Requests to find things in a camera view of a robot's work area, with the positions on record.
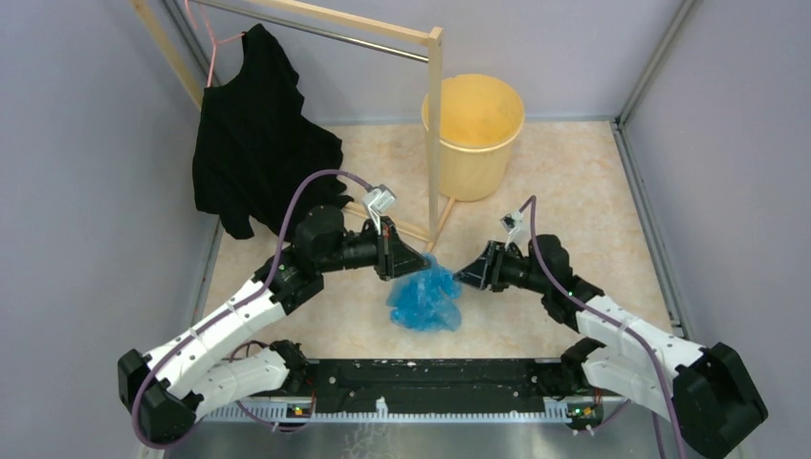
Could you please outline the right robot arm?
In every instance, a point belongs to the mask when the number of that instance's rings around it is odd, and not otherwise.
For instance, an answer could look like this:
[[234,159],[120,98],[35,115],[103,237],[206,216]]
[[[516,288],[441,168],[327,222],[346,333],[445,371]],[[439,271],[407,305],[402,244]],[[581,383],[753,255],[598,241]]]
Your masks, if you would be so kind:
[[523,253],[491,241],[454,279],[480,291],[536,293],[548,316],[581,335],[561,357],[574,394],[605,389],[671,422],[676,437],[706,458],[724,458],[769,417],[739,354],[662,330],[574,273],[555,235],[534,237]]

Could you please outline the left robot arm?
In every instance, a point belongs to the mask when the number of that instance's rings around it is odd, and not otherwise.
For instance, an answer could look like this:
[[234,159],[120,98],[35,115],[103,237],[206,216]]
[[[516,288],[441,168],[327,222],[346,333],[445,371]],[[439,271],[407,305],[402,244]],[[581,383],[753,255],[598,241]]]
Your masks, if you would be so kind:
[[429,266],[386,216],[366,220],[355,232],[345,228],[337,208],[312,208],[296,226],[293,243],[222,306],[172,341],[119,359],[119,394],[135,432],[146,445],[167,448],[224,405],[263,392],[310,391],[309,362],[292,341],[275,341],[234,361],[227,357],[318,295],[325,273],[372,268],[389,281]]

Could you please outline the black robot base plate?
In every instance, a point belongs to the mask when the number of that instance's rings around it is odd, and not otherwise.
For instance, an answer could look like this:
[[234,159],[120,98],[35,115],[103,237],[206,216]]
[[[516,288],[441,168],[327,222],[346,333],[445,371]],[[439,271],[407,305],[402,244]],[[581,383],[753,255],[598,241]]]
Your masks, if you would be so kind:
[[311,360],[292,382],[259,393],[314,401],[318,414],[370,412],[379,399],[394,414],[532,413],[611,394],[557,359]]

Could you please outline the blue plastic trash bag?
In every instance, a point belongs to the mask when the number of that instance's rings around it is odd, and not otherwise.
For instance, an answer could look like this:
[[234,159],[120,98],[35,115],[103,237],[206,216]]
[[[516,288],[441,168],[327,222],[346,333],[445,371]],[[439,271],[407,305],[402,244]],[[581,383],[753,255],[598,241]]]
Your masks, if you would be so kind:
[[390,320],[405,329],[435,333],[456,331],[462,315],[455,302],[461,297],[462,285],[453,273],[424,253],[430,266],[420,272],[397,279],[386,305]]

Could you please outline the wooden clothes rack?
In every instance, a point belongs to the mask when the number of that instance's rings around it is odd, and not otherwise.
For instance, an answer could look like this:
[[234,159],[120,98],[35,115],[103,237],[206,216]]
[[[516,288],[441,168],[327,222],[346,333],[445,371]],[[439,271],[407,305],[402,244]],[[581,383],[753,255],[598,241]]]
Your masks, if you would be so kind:
[[[316,35],[319,37],[328,38],[342,43],[348,43],[353,46],[373,50],[379,53],[394,55],[401,58],[409,59],[412,61],[421,62],[427,65],[428,70],[428,92],[430,95],[430,128],[433,139],[433,153],[437,154],[439,150],[439,123],[440,123],[440,100],[439,95],[440,84],[443,79],[443,29],[434,27],[430,32],[420,32],[405,26],[390,24],[381,20],[376,20],[364,16],[359,16],[353,13],[337,11],[326,7],[308,4],[302,1],[244,1],[250,4],[255,4],[267,8],[272,8],[288,13],[298,14],[308,18],[323,21],[329,24],[343,26],[349,29],[362,31],[366,33],[373,33],[380,36],[386,36],[396,40],[401,40],[407,43],[415,44],[426,48],[427,55],[418,55],[410,53],[401,49],[388,47],[379,43],[370,42],[368,40],[361,40],[356,37],[351,37],[345,34],[336,33],[323,28],[316,28],[300,22],[282,19],[277,16],[260,14],[258,11],[245,10],[236,8],[221,1],[197,1],[205,7],[214,8],[219,11],[226,11],[240,16],[258,19],[259,21],[269,22],[284,28],[305,32],[308,34]],[[144,27],[148,31],[152,40],[158,47],[163,55],[165,61],[169,64],[175,77],[179,80],[187,95],[192,100],[192,103],[198,109],[202,107],[204,85],[198,82],[197,74],[193,73],[186,65],[182,54],[175,47],[168,32],[163,27],[163,24],[157,17],[156,13],[150,8],[148,1],[128,1],[133,8],[136,15],[142,21]],[[169,19],[172,19],[175,28],[179,31],[180,36],[186,41],[187,47],[192,52],[192,56],[197,58],[198,65],[201,67],[200,72],[206,73],[208,70],[208,59],[204,54],[199,41],[194,36],[193,29],[190,21],[184,13],[179,10],[175,1],[158,1],[158,3],[165,7],[169,13]],[[427,185],[435,183],[437,177],[429,175],[427,172]],[[444,226],[449,218],[450,212],[453,209],[455,200],[449,198],[448,203],[440,213],[439,211],[439,196],[436,198],[428,199],[428,228],[421,229],[417,226],[410,225],[405,222],[395,220],[400,226],[402,232],[406,235],[416,238],[426,243],[426,251],[432,251],[444,229]]]

